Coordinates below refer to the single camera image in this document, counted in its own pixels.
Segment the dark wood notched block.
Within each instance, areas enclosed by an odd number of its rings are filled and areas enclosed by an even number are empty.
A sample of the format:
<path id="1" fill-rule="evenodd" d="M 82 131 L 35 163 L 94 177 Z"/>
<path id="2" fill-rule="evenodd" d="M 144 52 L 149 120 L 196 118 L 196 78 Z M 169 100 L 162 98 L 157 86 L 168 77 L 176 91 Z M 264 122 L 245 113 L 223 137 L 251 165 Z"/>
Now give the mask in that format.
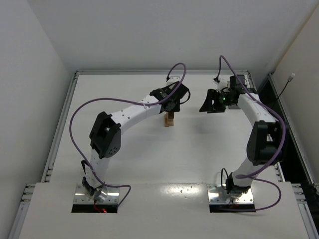
<path id="1" fill-rule="evenodd" d="M 168 120 L 173 120 L 174 119 L 174 112 L 168 112 L 167 117 L 168 117 Z"/>

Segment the long light wood block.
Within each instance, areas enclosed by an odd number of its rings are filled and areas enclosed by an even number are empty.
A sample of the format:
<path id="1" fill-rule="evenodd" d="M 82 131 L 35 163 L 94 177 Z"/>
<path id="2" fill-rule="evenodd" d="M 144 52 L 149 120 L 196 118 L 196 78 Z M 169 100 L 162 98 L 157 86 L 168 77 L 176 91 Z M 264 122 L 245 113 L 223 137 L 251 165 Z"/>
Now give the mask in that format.
<path id="1" fill-rule="evenodd" d="M 164 126 L 165 127 L 170 127 L 170 124 L 168 122 L 168 116 L 167 115 L 164 115 Z"/>
<path id="2" fill-rule="evenodd" d="M 167 125 L 168 127 L 174 126 L 174 119 L 167 119 Z"/>

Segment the smoky transparent plastic container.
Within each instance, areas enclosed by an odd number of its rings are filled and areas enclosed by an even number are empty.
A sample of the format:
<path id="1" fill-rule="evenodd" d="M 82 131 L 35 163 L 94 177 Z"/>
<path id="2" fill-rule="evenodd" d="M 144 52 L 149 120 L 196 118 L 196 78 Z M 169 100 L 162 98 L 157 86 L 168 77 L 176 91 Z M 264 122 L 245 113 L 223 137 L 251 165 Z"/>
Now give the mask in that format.
<path id="1" fill-rule="evenodd" d="M 239 110 L 240 108 L 237 105 L 227 106 L 229 110 Z"/>

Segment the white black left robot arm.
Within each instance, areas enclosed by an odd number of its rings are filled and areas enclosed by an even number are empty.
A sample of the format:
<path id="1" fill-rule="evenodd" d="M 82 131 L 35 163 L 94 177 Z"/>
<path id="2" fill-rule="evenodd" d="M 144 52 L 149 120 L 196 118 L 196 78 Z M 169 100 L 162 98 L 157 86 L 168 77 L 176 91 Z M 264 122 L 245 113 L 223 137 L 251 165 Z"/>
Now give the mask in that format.
<path id="1" fill-rule="evenodd" d="M 110 158 L 121 148 L 121 136 L 129 128 L 141 121 L 163 112 L 179 112 L 180 100 L 190 94 L 189 88 L 180 81 L 170 83 L 164 88 L 151 91 L 138 105 L 132 105 L 121 111 L 107 114 L 101 112 L 91 129 L 91 159 L 89 163 L 81 162 L 85 170 L 82 184 L 87 194 L 97 200 L 105 187 L 102 180 Z"/>

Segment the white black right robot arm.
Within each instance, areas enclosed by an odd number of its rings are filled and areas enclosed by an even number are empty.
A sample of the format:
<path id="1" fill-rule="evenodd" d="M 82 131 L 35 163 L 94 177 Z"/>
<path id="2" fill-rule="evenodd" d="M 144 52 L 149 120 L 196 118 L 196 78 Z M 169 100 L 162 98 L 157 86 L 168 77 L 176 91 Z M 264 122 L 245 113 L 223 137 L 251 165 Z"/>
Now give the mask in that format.
<path id="1" fill-rule="evenodd" d="M 289 127 L 280 116 L 274 117 L 261 105 L 255 89 L 245 84 L 244 75 L 233 75 L 229 82 L 220 78 L 214 81 L 217 88 L 207 91 L 200 112 L 223 113 L 226 107 L 237 106 L 252 126 L 246 159 L 227 177 L 224 188 L 227 194 L 241 195 L 263 170 L 285 159 Z"/>

